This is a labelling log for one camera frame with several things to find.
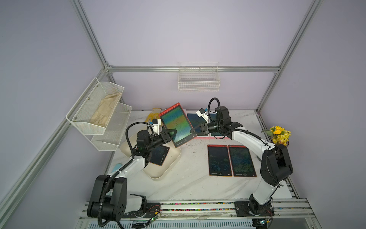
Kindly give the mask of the dark red bottom tablet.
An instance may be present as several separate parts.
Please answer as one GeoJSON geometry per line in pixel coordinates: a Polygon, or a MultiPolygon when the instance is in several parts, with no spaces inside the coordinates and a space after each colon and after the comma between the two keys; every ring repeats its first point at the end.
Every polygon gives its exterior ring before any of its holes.
{"type": "Polygon", "coordinates": [[[228,146],[233,176],[257,177],[250,151],[245,146],[228,146]]]}

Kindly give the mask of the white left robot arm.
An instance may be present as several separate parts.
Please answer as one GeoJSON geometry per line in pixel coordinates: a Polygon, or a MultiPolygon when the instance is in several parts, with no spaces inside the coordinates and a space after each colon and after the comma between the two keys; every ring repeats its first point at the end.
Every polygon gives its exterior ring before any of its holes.
{"type": "Polygon", "coordinates": [[[131,157],[128,162],[108,175],[96,178],[87,216],[96,218],[98,226],[103,228],[114,221],[122,228],[121,219],[127,215],[143,217],[147,213],[146,196],[129,194],[127,183],[134,174],[143,170],[150,162],[152,151],[159,146],[169,143],[177,134],[176,129],[159,127],[155,131],[147,122],[139,122],[147,128],[137,133],[136,145],[133,146],[129,137],[126,138],[131,157]]]}

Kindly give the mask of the beige storage tray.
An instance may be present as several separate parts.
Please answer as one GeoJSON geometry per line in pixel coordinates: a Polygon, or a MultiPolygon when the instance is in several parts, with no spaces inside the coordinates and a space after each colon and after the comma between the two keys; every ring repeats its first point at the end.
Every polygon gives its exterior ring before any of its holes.
{"type": "MultiPolygon", "coordinates": [[[[137,132],[130,137],[132,146],[136,145],[136,140],[137,132]]],[[[142,158],[141,156],[137,156],[137,159],[135,159],[136,161],[129,165],[128,168],[124,171],[124,175],[126,175],[126,178],[133,178],[137,174],[142,172],[152,180],[157,181],[163,179],[174,167],[174,165],[179,161],[181,154],[181,149],[179,147],[176,148],[172,142],[169,142],[155,148],[151,152],[151,160],[144,168],[144,158],[142,158]]],[[[114,156],[114,162],[116,165],[120,164],[121,166],[123,166],[130,160],[130,157],[131,152],[127,141],[125,141],[122,143],[119,150],[117,151],[117,156],[114,156]]]]}

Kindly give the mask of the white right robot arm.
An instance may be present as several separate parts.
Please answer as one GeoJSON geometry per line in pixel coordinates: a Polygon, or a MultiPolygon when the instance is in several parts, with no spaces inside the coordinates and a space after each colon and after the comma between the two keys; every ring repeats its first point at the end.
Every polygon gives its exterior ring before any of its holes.
{"type": "Polygon", "coordinates": [[[249,197],[245,211],[253,216],[259,216],[271,206],[273,194],[281,187],[281,182],[293,173],[289,152],[283,144],[276,145],[263,140],[260,136],[248,131],[238,122],[231,120],[229,111],[224,106],[215,109],[215,119],[211,118],[209,110],[201,108],[196,112],[204,122],[193,127],[191,133],[205,136],[220,133],[234,140],[261,158],[261,181],[249,197]]]}

